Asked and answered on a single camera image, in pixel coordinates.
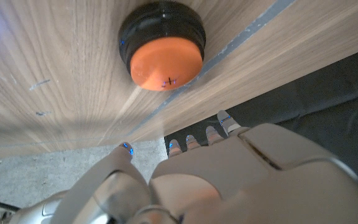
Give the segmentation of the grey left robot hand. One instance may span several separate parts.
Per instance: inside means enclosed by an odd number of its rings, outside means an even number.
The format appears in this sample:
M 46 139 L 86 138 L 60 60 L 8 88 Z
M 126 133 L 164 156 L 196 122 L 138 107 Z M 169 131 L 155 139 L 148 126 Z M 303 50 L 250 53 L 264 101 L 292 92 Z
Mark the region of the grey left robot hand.
M 358 223 L 358 176 L 334 154 L 274 124 L 240 126 L 218 113 L 227 134 L 208 127 L 149 180 L 126 142 L 70 190 L 19 210 L 13 223 Z

